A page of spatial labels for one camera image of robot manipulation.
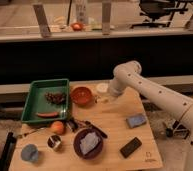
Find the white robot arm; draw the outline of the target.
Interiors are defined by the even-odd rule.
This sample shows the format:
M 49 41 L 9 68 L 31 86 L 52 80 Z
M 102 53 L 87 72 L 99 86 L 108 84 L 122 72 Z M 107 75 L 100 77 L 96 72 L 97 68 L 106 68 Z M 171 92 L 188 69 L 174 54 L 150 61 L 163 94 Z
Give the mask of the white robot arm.
M 190 131 L 190 138 L 184 171 L 193 171 L 193 98 L 142 77 L 141 70 L 137 61 L 117 65 L 109 82 L 109 94 L 119 97 L 127 87 L 131 87 L 185 126 Z

